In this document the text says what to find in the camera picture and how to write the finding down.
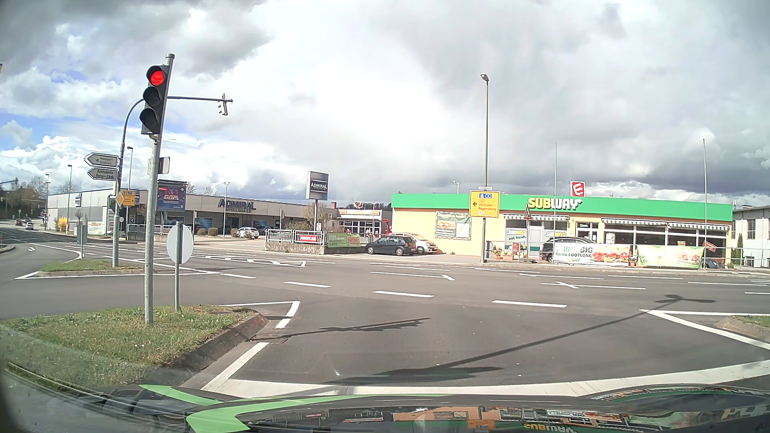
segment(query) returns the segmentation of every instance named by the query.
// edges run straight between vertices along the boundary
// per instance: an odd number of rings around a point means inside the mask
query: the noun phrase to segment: red e sign
[[[570,182],[570,194],[573,197],[585,197],[585,182]]]

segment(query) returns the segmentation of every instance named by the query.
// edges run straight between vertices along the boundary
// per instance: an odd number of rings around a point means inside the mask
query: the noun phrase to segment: direction sign
[[[179,242],[180,230],[182,231],[181,242]],[[185,263],[187,260],[190,260],[190,257],[193,255],[192,234],[193,232],[190,231],[190,228],[184,224],[177,224],[169,230],[169,234],[166,236],[166,252],[169,253],[169,257],[171,257],[174,263]],[[181,260],[178,256],[180,248],[182,251]]]
[[[91,179],[96,180],[117,180],[118,179],[118,170],[115,169],[100,169],[98,167],[94,167],[89,170],[89,176],[91,176]]]
[[[472,217],[498,218],[500,216],[500,192],[471,191],[469,213]]]
[[[117,167],[118,166],[118,156],[117,155],[108,155],[107,153],[89,153],[85,156],[85,161],[90,166],[100,166],[100,167]]]
[[[136,191],[120,191],[117,201],[120,206],[136,206]]]

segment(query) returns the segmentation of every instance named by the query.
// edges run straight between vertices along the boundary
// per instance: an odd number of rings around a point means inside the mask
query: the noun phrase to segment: banner
[[[628,266],[631,246],[619,243],[555,243],[554,262]]]
[[[637,245],[638,266],[684,267],[698,269],[703,259],[703,247],[679,245]]]
[[[436,237],[469,240],[470,214],[436,212]]]
[[[327,247],[360,247],[360,237],[350,233],[326,233]]]

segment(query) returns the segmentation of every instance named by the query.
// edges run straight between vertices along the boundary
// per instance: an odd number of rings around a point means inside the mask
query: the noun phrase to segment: billboard
[[[307,172],[307,191],[305,198],[308,200],[326,200],[329,196],[329,173],[317,171]]]
[[[158,210],[184,210],[186,198],[186,183],[158,181]]]

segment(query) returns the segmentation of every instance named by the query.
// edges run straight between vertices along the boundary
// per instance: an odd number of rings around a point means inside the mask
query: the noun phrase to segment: yellow direction sign
[[[500,216],[500,192],[471,191],[469,213],[472,217],[498,218]]]
[[[136,191],[122,190],[116,201],[120,206],[136,206]]]

